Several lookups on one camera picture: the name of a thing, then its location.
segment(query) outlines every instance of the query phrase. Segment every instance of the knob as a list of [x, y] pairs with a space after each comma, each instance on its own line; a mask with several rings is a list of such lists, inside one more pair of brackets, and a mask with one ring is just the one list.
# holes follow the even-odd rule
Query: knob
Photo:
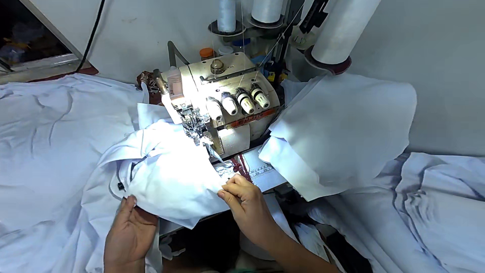
[[231, 97], [231, 94], [229, 92], [223, 92], [222, 93], [222, 99], [221, 99], [222, 107], [231, 115], [235, 116], [238, 113], [238, 106], [236, 104], [236, 101]]
[[225, 70], [226, 68], [224, 67], [224, 63], [219, 59], [213, 60], [212, 63], [210, 64], [210, 71], [213, 74], [221, 74]]
[[268, 109], [270, 107], [270, 101], [264, 95], [263, 90], [258, 84], [252, 84], [251, 97], [256, 101], [263, 109]]
[[251, 101], [251, 97], [249, 94], [244, 90], [243, 88], [237, 88], [238, 90], [238, 95], [237, 95], [237, 100], [239, 102], [239, 105], [243, 108], [244, 111], [248, 114], [253, 114], [254, 113], [254, 104]]
[[210, 117], [213, 120], [217, 122], [222, 121], [221, 105], [219, 104], [218, 101], [216, 101], [214, 98], [212, 99], [207, 98], [206, 107]]

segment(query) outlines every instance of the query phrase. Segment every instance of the right hand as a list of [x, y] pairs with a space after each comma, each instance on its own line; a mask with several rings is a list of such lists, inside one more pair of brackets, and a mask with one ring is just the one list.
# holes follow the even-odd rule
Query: right hand
[[268, 249], [286, 234], [276, 224], [258, 186], [236, 174], [217, 195], [232, 211], [239, 229], [255, 245]]

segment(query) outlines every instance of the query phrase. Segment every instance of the black cable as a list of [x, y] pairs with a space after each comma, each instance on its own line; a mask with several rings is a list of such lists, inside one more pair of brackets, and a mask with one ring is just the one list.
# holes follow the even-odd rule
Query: black cable
[[101, 4], [99, 5], [99, 10], [97, 12], [96, 22], [94, 23], [93, 30], [91, 31], [91, 36], [89, 37], [88, 45], [86, 46], [86, 50], [84, 51], [84, 55], [82, 56], [81, 63], [79, 64], [78, 69], [76, 69], [76, 73], [81, 70], [82, 66], [86, 62], [86, 58], [88, 56], [89, 50], [91, 48], [91, 44], [93, 43], [94, 35], [96, 34], [96, 29], [99, 24], [99, 20], [101, 19], [101, 13], [103, 12], [104, 2], [106, 0], [101, 0]]

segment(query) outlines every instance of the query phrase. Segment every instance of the metal rod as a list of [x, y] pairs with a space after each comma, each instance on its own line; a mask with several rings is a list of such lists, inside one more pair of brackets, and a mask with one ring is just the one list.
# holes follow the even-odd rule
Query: metal rod
[[238, 71], [238, 72], [234, 72], [234, 73], [228, 74], [226, 76], [221, 76], [221, 77], [218, 77], [218, 78], [215, 78], [215, 79], [209, 79], [209, 78], [204, 79], [203, 76], [200, 76], [200, 82], [203, 85], [204, 84], [212, 84], [212, 83], [220, 82], [222, 80], [228, 80], [228, 79], [231, 79], [231, 78], [235, 78], [235, 77], [239, 77], [239, 76], [242, 76], [242, 75], [245, 75], [245, 74], [256, 72], [258, 70], [259, 70], [259, 67], [248, 68], [248, 69], [241, 70], [241, 71]]

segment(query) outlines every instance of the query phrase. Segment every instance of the fabric pile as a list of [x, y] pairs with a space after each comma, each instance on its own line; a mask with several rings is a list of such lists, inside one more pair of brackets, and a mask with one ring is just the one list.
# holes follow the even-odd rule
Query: fabric pile
[[93, 226], [109, 230], [120, 202], [112, 197], [96, 219], [86, 182], [103, 152], [138, 130], [144, 98], [82, 74], [0, 85], [0, 272], [102, 270], [102, 255], [91, 257], [106, 234]]
[[304, 211], [336, 228], [374, 272], [481, 272], [485, 159], [403, 154], [365, 186]]
[[[81, 74], [0, 86], [0, 272], [102, 271], [131, 194], [188, 228], [229, 209], [205, 147], [147, 101], [133, 85]], [[161, 269], [155, 236], [146, 272]]]
[[308, 201], [376, 177], [408, 145], [416, 109], [410, 84], [344, 73], [282, 85], [286, 109], [259, 158]]

